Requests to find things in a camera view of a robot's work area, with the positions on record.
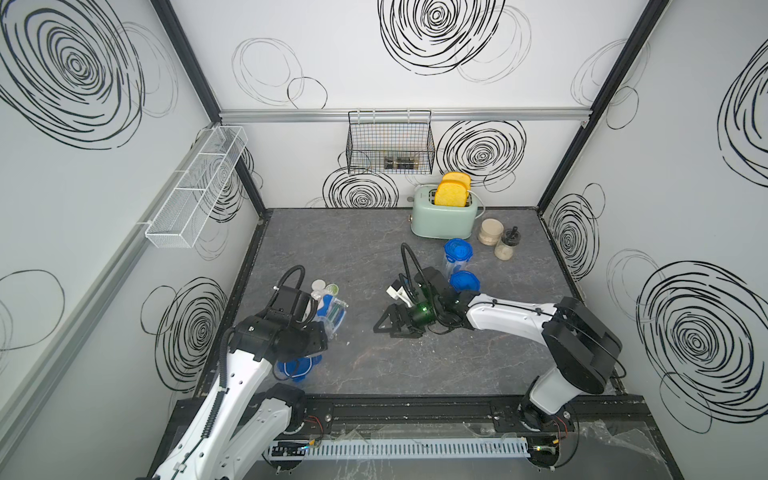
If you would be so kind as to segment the yellow sponge toast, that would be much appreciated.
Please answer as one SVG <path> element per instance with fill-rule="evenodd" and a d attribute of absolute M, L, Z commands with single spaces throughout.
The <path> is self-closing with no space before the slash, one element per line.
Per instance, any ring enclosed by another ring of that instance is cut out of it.
<path fill-rule="evenodd" d="M 434 204 L 441 207 L 463 208 L 469 197 L 468 187 L 456 180 L 442 181 L 434 195 Z"/>
<path fill-rule="evenodd" d="M 469 175 L 463 172 L 448 172 L 443 175 L 442 182 L 458 182 L 462 184 L 467 190 L 471 189 L 472 179 Z"/>

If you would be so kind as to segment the yellow sponge toast back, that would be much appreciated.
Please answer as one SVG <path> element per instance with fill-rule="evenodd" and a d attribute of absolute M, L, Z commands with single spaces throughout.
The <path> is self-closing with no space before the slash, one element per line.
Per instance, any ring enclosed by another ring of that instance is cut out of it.
<path fill-rule="evenodd" d="M 458 182 L 462 184 L 467 190 L 471 189 L 472 179 L 469 175 L 463 172 L 448 172 L 443 175 L 442 182 Z"/>

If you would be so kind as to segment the blue comb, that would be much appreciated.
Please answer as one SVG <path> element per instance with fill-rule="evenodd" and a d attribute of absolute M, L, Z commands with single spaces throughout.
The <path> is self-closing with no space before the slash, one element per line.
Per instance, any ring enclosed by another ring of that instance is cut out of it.
<path fill-rule="evenodd" d="M 326 294 L 318 302 L 317 317 L 326 317 L 329 309 L 331 308 L 334 297 L 330 294 Z"/>

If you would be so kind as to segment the beige round jar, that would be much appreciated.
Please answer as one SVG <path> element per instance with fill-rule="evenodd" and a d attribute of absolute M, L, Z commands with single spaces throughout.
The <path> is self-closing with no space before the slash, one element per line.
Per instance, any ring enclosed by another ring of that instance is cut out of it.
<path fill-rule="evenodd" d="M 482 221 L 478 232 L 478 241 L 486 246 L 495 246 L 500 240 L 505 228 L 501 221 L 487 218 Z"/>

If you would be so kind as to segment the small bottle black cap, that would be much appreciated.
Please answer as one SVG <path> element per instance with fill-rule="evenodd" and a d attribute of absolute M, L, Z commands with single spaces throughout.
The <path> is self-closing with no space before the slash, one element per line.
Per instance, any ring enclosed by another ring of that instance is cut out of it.
<path fill-rule="evenodd" d="M 521 232 L 517 226 L 505 229 L 494 248 L 494 255 L 502 261 L 511 260 L 520 244 Z"/>

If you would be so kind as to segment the clear container blue lid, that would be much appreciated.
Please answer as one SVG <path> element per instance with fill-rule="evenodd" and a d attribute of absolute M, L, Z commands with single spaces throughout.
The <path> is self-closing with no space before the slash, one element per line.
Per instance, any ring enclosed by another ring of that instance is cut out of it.
<path fill-rule="evenodd" d="M 447 278 L 464 270 L 473 257 L 472 245 L 464 239 L 454 238 L 444 245 L 444 273 Z"/>
<path fill-rule="evenodd" d="M 457 292 L 479 292 L 481 288 L 481 283 L 477 276 L 467 270 L 459 270 L 453 273 L 450 276 L 449 283 Z"/>

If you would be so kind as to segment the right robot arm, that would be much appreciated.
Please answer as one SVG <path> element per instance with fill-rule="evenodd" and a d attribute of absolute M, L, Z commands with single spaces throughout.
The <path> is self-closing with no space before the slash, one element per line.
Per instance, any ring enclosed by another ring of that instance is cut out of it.
<path fill-rule="evenodd" d="M 392 338 L 419 338 L 434 324 L 495 331 L 545 346 L 554 366 L 528 388 L 518 412 L 531 428 L 557 416 L 575 397 L 600 395 L 618 363 L 622 343 L 581 301 L 504 300 L 474 290 L 458 291 L 429 267 L 413 279 L 401 274 L 387 289 L 394 299 L 373 331 Z"/>

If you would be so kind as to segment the mint green toaster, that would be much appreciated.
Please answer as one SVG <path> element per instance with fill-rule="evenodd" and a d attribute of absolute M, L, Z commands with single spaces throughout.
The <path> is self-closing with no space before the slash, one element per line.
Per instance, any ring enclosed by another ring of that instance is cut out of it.
<path fill-rule="evenodd" d="M 473 191 L 464 207 L 446 207 L 434 204 L 437 184 L 415 187 L 410 215 L 411 232 L 422 238 L 451 240 L 468 239 L 477 219 L 486 210 L 485 204 Z"/>

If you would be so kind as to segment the yellow sponge toast front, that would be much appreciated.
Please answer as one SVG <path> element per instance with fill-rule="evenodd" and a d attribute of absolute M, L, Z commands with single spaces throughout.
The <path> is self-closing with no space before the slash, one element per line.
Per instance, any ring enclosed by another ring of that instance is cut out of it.
<path fill-rule="evenodd" d="M 469 197 L 468 187 L 456 180 L 442 181 L 434 195 L 434 204 L 441 207 L 463 208 Z"/>

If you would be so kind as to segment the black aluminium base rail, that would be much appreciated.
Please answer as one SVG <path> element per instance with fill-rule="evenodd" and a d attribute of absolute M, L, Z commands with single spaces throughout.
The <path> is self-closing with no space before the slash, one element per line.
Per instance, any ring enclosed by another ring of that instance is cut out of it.
<path fill-rule="evenodd" d="M 433 424 L 481 422 L 492 423 L 497 433 L 555 432 L 557 420 L 532 420 L 533 414 L 524 414 L 522 395 L 501 396 L 382 396 L 382 395 L 325 395 L 325 394 L 270 394 L 257 393 L 246 400 L 245 413 L 238 426 L 254 417 L 258 407 L 267 398 L 288 399 L 289 426 L 296 428 L 301 421 L 309 422 L 304 433 L 329 433 L 341 426 L 363 424 Z M 189 425 L 203 404 L 202 398 L 177 402 L 169 425 L 181 428 Z M 580 395 L 565 407 L 579 422 L 596 420 L 638 420 L 650 417 L 650 410 L 638 395 Z"/>

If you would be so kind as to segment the white mesh wall shelf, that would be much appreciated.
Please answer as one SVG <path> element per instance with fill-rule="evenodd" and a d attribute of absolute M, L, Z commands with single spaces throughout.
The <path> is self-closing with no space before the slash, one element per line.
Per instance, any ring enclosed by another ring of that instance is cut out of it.
<path fill-rule="evenodd" d="M 191 147 L 191 160 L 145 232 L 155 247 L 191 248 L 208 222 L 224 224 L 235 218 L 244 201 L 236 166 L 246 144 L 239 126 L 201 131 Z"/>

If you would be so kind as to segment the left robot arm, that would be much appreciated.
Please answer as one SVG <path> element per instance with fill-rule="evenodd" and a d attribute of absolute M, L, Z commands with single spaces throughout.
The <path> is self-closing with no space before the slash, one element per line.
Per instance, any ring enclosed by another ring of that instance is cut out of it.
<path fill-rule="evenodd" d="M 267 305 L 227 330 L 219 347 L 213 391 L 189 427 L 152 473 L 154 479 L 241 479 L 286 431 L 304 422 L 305 395 L 290 385 L 261 392 L 277 363 L 315 356 L 328 347 L 324 326 L 315 321 L 317 301 L 289 268 L 273 288 Z"/>

